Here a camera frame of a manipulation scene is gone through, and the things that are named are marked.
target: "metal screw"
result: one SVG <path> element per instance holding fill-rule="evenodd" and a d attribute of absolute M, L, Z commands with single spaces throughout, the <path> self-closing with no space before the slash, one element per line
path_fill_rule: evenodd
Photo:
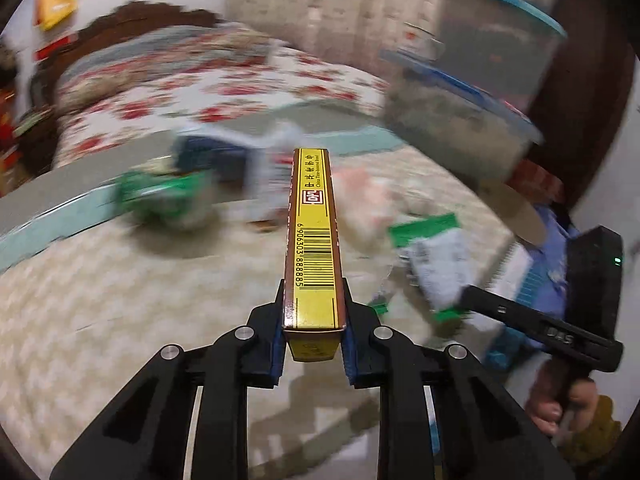
<path fill-rule="evenodd" d="M 251 339 L 254 336 L 254 329 L 250 326 L 241 326 L 240 328 L 236 328 L 235 336 L 236 339 L 240 339 L 242 341 Z"/>
<path fill-rule="evenodd" d="M 391 339 L 391 336 L 394 334 L 394 331 L 391 330 L 388 326 L 379 326 L 373 331 L 373 335 L 378 339 Z"/>
<path fill-rule="evenodd" d="M 178 357 L 180 349 L 176 345 L 167 345 L 160 351 L 160 357 L 170 361 Z"/>
<path fill-rule="evenodd" d="M 461 345 L 452 345 L 449 347 L 449 355 L 454 359 L 464 359 L 466 357 L 466 348 Z"/>

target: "person's hand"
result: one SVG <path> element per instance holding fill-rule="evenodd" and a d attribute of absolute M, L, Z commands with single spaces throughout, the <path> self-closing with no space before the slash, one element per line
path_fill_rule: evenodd
<path fill-rule="evenodd" d="M 558 433 L 558 424 L 563 414 L 562 407 L 556 399 L 568 369 L 568 365 L 557 358 L 545 362 L 538 371 L 524 407 L 535 425 L 548 436 Z M 569 430 L 579 433 L 588 428 L 593 420 L 598 405 L 598 389 L 591 379 L 580 379 L 569 388 L 568 397 L 576 410 Z"/>

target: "wooden frame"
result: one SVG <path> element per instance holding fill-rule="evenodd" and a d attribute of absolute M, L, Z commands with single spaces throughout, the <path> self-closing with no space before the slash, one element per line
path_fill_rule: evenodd
<path fill-rule="evenodd" d="M 562 180 L 572 208 L 616 139 L 636 56 L 623 23 L 602 0 L 558 0 L 553 17 L 568 39 L 527 113 L 545 136 L 527 158 Z"/>
<path fill-rule="evenodd" d="M 30 85 L 31 103 L 52 105 L 60 76 L 87 54 L 171 25 L 213 27 L 220 21 L 217 14 L 208 10 L 183 10 L 164 3 L 129 2 L 117 7 L 80 30 L 75 42 L 53 51 L 37 65 Z"/>

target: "curtain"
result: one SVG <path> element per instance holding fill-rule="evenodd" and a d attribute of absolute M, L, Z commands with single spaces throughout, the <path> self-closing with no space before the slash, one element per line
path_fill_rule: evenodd
<path fill-rule="evenodd" d="M 380 48 L 402 24 L 431 30 L 436 0 L 227 0 L 226 17 L 289 41 L 321 59 L 385 75 Z"/>

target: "pillow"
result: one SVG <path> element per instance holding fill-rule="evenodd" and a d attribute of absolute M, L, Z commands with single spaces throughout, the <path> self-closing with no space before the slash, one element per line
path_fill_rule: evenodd
<path fill-rule="evenodd" d="M 264 63 L 270 38 L 241 23 L 178 25 L 99 50 L 69 66 L 56 85 L 59 115 L 180 72 Z"/>

